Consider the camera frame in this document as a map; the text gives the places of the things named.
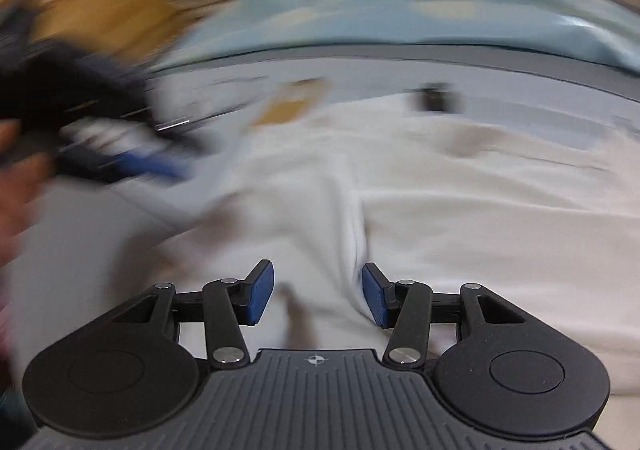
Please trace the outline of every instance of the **human hand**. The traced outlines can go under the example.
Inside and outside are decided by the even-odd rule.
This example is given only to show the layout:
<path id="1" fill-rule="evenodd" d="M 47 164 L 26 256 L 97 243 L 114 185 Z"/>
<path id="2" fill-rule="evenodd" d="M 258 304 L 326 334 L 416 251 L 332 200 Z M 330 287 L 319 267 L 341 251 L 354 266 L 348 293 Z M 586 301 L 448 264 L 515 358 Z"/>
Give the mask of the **human hand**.
<path id="1" fill-rule="evenodd" d="M 18 137 L 17 121 L 0 121 L 0 151 Z M 36 154 L 7 168 L 0 168 L 0 267 L 18 253 L 17 236 L 31 225 L 33 200 L 49 175 L 49 161 Z"/>

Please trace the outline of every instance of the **black object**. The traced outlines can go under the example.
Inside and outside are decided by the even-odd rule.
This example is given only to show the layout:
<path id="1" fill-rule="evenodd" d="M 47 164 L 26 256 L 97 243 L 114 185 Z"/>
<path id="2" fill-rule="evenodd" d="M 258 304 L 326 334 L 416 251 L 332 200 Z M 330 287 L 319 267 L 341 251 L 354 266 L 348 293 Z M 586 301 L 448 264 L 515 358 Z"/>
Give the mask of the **black object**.
<path id="1" fill-rule="evenodd" d="M 418 106 L 425 112 L 455 113 L 456 96 L 448 83 L 430 83 L 418 91 Z"/>
<path id="2" fill-rule="evenodd" d="M 20 409 L 10 365 L 0 357 L 0 450 L 20 448 L 35 432 L 33 422 Z"/>
<path id="3" fill-rule="evenodd" d="M 2 164 L 36 150 L 54 157 L 62 175 L 103 183 L 129 176 L 104 156 L 70 147 L 60 136 L 63 126 L 84 117 L 136 121 L 164 139 L 200 150 L 192 138 L 156 131 L 142 70 L 66 40 L 30 43 L 35 16 L 19 2 L 0 8 L 0 119 L 20 120 L 26 137 L 3 156 Z"/>
<path id="4" fill-rule="evenodd" d="M 156 285 L 40 353 L 24 376 L 46 425 L 27 450 L 605 449 L 591 432 L 609 394 L 599 360 L 477 284 L 460 295 L 390 283 L 368 263 L 372 350 L 262 350 L 251 362 L 238 319 L 254 324 L 273 289 L 261 261 L 247 279 L 175 294 Z M 427 357 L 431 321 L 459 342 Z M 207 359 L 175 342 L 204 322 Z"/>

